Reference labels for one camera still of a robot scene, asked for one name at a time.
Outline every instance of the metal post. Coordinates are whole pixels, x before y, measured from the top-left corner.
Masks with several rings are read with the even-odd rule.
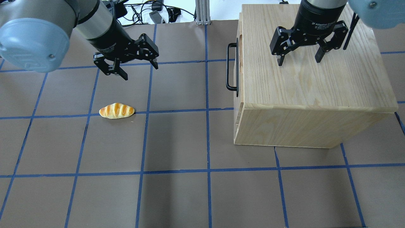
[[[197,25],[211,24],[209,0],[196,0]]]

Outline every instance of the wooden drawer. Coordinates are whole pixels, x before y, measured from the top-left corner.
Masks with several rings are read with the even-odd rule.
[[[361,21],[347,50],[316,63],[318,46],[300,47],[277,65],[271,38],[294,24],[298,7],[242,5],[235,144],[332,148],[398,109],[374,33]],[[340,19],[350,24],[352,14],[346,6]]]

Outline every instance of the cabinet top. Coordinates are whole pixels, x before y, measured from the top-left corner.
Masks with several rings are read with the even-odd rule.
[[[243,101],[256,108],[289,105],[304,109],[352,109],[394,112],[398,108],[373,30],[361,20],[347,50],[326,54],[316,63],[318,45],[299,47],[281,67],[270,53],[277,26],[290,29],[297,4],[242,5],[241,37]],[[350,26],[353,11],[341,14]]]

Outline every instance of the bread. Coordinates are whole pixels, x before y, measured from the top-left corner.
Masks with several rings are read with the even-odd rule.
[[[109,119],[119,119],[133,115],[135,113],[135,109],[128,105],[124,105],[121,103],[114,103],[105,106],[98,112],[102,117]]]

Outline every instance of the black handle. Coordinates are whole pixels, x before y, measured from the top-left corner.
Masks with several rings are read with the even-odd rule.
[[[229,85],[229,48],[234,47],[236,48],[236,54],[235,54],[235,64],[236,64],[236,86],[230,86]],[[230,91],[236,91],[236,97],[239,96],[239,50],[238,50],[238,38],[236,38],[236,43],[230,43],[228,44],[228,49],[226,51],[226,88],[229,89]]]

